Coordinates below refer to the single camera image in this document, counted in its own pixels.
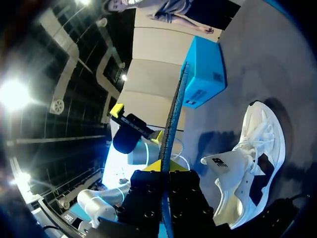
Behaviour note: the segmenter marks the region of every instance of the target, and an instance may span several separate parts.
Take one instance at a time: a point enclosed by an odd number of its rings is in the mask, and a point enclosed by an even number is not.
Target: black cable
[[[59,228],[57,228],[55,226],[44,226],[42,229],[43,229],[43,231],[45,231],[46,229],[55,229],[55,230],[59,231]]]
[[[301,197],[305,197],[305,198],[310,198],[311,196],[309,194],[298,194],[298,195],[295,195],[293,197],[290,198],[291,201],[294,201],[295,199],[297,198],[301,198]]]

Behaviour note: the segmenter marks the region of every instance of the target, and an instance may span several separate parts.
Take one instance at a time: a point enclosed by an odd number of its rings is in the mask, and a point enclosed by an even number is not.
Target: person
[[[225,30],[240,6],[229,0],[106,0],[103,4],[105,14],[130,8],[139,8],[153,20],[175,23],[210,34],[213,33],[213,27]],[[198,26],[182,16],[209,27]]]

